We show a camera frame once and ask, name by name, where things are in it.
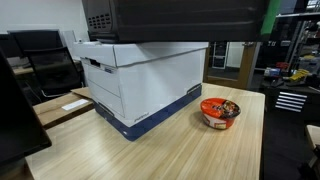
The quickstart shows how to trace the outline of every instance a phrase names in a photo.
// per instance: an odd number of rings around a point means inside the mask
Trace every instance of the cabinet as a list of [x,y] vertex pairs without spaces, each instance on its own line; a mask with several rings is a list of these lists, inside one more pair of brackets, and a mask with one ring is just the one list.
[[210,43],[209,67],[225,69],[229,51],[228,42]]
[[266,110],[285,110],[298,113],[305,122],[320,121],[320,93],[308,87],[289,87],[286,85],[273,88],[270,82],[263,81],[260,92],[266,95]]

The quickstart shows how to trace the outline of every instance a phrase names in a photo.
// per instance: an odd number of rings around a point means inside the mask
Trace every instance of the monitor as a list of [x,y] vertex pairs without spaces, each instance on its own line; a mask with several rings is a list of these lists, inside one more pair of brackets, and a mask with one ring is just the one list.
[[33,108],[19,87],[14,73],[0,48],[0,81],[2,88],[0,120],[0,168],[15,160],[51,146]]
[[0,34],[0,48],[7,58],[22,56],[17,42],[9,34]]
[[43,50],[63,47],[59,30],[21,30],[8,31],[16,40],[22,56],[25,50]]

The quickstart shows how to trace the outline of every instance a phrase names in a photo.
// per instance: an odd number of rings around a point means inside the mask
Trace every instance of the wooden table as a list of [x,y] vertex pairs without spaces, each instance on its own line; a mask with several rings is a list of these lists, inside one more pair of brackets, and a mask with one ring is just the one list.
[[[71,91],[69,94],[33,106],[35,113],[45,129],[49,129],[93,109],[93,102],[91,101],[88,87]],[[64,110],[62,108],[80,99],[86,99],[88,102],[70,110]]]
[[[209,97],[236,102],[230,129],[202,120]],[[94,110],[47,130],[52,147],[27,157],[35,179],[259,179],[262,94],[203,84],[203,95],[134,142]]]
[[[79,61],[79,60],[74,60],[74,63],[75,63],[76,65],[77,65],[77,64],[81,64],[81,61]],[[29,67],[29,68],[19,67],[19,68],[13,69],[13,72],[14,72],[14,74],[15,74],[16,76],[18,76],[18,75],[33,73],[33,69],[32,69],[32,67]]]

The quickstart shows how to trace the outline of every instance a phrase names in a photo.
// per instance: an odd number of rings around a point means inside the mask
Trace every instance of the black chair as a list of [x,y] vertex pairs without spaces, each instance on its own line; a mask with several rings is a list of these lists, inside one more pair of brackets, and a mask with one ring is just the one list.
[[58,97],[69,93],[71,89],[83,87],[80,72],[67,47],[24,52],[44,97]]

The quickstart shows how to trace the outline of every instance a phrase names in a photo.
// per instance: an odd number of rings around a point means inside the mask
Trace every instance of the white paper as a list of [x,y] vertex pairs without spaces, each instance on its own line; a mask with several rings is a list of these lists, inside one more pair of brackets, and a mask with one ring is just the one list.
[[78,101],[75,101],[73,103],[67,104],[65,106],[62,106],[62,109],[69,111],[70,109],[73,109],[75,107],[81,106],[82,104],[85,104],[89,101],[85,100],[85,99],[80,99]]

